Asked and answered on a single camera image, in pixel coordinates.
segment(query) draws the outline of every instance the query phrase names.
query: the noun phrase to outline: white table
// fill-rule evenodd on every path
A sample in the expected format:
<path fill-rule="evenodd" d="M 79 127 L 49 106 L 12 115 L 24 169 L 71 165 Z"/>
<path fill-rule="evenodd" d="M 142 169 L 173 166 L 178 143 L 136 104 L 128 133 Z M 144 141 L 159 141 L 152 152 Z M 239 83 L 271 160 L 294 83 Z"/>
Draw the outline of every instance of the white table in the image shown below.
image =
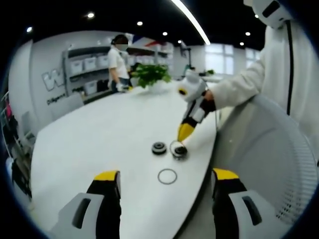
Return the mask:
<path fill-rule="evenodd" d="M 189 159 L 155 156 L 157 141 L 176 139 L 186 103 L 175 92 L 152 95 L 136 88 L 65 115 L 37 136 L 31 187 L 37 221 L 50 230 L 60 209 L 86 192 L 95 175 L 121 172 L 121 239 L 172 239 L 188 215 L 209 166 L 216 136 L 211 113 L 184 142 Z M 177 173 L 171 185 L 158 181 L 165 168 Z"/>

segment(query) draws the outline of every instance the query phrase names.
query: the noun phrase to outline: white shirt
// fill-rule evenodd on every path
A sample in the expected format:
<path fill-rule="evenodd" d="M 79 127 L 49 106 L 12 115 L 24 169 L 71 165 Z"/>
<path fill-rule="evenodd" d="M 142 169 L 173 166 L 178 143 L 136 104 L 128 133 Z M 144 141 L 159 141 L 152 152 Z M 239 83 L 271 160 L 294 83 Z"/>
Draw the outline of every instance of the white shirt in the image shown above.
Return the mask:
<path fill-rule="evenodd" d="M 109 60 L 109 69 L 116 68 L 116 72 L 118 73 L 119 78 L 129 79 L 130 76 L 127 72 L 125 61 L 123 57 L 120 55 L 120 51 L 115 47 L 111 46 L 111 49 L 108 53 Z M 109 74 L 109 80 L 112 81 L 113 77 Z"/>
<path fill-rule="evenodd" d="M 319 160 L 319 60 L 302 27 L 291 23 L 294 81 L 290 116 L 308 138 Z M 216 107 L 237 106 L 262 93 L 287 111 L 290 51 L 287 26 L 266 29 L 266 44 L 257 60 L 239 75 L 213 86 Z"/>

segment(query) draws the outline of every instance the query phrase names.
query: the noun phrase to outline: wall logo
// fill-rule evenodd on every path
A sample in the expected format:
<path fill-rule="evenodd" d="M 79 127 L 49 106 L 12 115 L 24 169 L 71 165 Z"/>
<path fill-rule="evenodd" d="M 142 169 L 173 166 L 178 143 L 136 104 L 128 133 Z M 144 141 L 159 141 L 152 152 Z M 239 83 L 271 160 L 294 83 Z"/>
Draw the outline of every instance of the wall logo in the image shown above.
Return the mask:
<path fill-rule="evenodd" d="M 53 69 L 50 72 L 43 73 L 42 79 L 47 91 L 52 91 L 55 86 L 60 87 L 64 85 L 62 69 Z"/>

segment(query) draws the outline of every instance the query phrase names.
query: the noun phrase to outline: hand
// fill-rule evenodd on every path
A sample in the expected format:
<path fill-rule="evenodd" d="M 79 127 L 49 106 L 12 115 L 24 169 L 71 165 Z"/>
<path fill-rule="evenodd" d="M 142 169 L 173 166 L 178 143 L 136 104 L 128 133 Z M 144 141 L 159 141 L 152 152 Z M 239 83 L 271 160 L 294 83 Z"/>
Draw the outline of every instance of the hand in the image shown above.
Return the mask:
<path fill-rule="evenodd" d="M 213 100 L 214 100 L 213 93 L 212 93 L 210 90 L 207 90 L 207 91 L 205 92 L 204 98 L 205 98 L 207 101 L 213 101 Z"/>

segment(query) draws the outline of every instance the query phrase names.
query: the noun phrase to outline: ceiling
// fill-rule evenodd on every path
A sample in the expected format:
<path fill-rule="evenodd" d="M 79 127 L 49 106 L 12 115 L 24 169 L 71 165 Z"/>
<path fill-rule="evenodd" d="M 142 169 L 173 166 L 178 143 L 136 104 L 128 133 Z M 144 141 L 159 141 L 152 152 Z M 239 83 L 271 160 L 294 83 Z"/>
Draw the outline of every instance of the ceiling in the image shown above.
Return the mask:
<path fill-rule="evenodd" d="M 19 3 L 14 18 L 10 16 L 10 30 L 6 51 L 31 38 L 34 41 L 64 32 L 80 30 L 106 30 L 129 32 L 159 41 L 186 45 L 202 45 L 204 41 L 186 16 L 170 0 L 122 0 L 122 1 L 54 1 L 52 5 Z M 254 17 L 251 8 L 243 0 L 207 1 L 182 0 L 192 12 L 211 42 L 233 44 L 261 49 L 264 45 L 265 26 Z M 88 20 L 88 12 L 95 18 Z M 32 33 L 25 34 L 28 26 Z"/>

